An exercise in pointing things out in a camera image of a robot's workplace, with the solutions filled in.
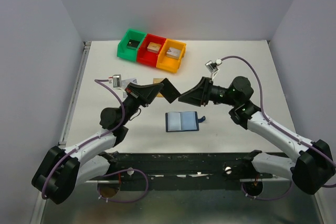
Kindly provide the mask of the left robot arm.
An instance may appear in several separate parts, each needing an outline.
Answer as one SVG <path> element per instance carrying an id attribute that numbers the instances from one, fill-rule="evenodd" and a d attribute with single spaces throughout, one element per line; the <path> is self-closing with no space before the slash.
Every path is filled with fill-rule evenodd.
<path id="1" fill-rule="evenodd" d="M 112 179 L 116 166 L 101 153 L 124 140 L 128 132 L 125 125 L 140 108 L 151 104 L 163 88 L 163 83 L 143 86 L 129 83 L 125 89 L 127 97 L 117 98 L 120 105 L 101 111 L 101 129 L 97 133 L 70 147 L 50 148 L 31 181 L 41 192 L 42 199 L 60 204 L 79 184 L 99 176 Z"/>

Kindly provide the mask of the blue leather card holder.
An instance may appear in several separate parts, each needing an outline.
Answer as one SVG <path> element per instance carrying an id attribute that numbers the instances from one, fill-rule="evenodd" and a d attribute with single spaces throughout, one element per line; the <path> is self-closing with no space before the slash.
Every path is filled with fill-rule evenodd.
<path id="1" fill-rule="evenodd" d="M 206 117 L 198 117 L 196 111 L 168 112 L 165 114 L 166 132 L 191 132 L 199 131 L 199 124 L 203 123 Z"/>

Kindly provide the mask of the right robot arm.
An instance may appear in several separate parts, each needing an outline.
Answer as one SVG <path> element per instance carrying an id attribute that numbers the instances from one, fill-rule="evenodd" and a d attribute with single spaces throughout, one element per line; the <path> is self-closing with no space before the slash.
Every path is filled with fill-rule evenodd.
<path id="1" fill-rule="evenodd" d="M 242 128 L 263 137 L 286 154 L 286 157 L 254 151 L 241 165 L 242 173 L 249 178 L 269 173 L 291 180 L 304 193 L 313 195 L 335 175 L 335 163 L 330 146 L 323 140 L 316 142 L 300 136 L 268 117 L 261 107 L 253 104 L 250 81 L 235 77 L 228 88 L 215 86 L 211 78 L 202 77 L 178 100 L 195 106 L 214 104 L 232 106 L 232 121 Z"/>

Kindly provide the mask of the black credit card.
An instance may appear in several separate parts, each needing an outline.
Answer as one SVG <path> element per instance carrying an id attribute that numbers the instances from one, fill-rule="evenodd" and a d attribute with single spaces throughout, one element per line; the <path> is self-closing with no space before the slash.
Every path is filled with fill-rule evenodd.
<path id="1" fill-rule="evenodd" d="M 160 94 L 163 98 L 166 99 L 168 103 L 173 103 L 176 99 L 181 96 L 181 93 L 178 89 L 168 80 L 168 78 L 164 78 L 160 84 L 163 84 L 162 89 L 160 90 Z"/>

